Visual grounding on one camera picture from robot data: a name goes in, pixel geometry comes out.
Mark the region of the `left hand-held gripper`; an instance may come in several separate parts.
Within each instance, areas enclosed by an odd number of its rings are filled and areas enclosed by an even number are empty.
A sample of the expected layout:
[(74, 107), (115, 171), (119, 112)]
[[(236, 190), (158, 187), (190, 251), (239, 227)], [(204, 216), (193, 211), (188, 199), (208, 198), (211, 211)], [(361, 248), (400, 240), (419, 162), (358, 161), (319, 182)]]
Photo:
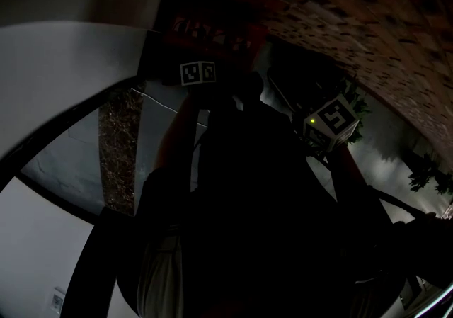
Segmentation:
[(188, 62), (165, 67), (163, 72), (163, 84), (167, 86), (194, 86), (216, 81), (217, 72), (214, 62)]

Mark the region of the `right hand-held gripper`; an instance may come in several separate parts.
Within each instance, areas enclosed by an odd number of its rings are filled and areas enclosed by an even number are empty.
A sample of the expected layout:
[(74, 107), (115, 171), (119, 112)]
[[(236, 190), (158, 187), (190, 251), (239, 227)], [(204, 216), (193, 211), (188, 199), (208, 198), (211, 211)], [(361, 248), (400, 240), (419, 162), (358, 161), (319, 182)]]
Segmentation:
[(358, 123), (352, 106), (340, 94), (304, 119), (303, 136), (330, 152), (353, 134)]

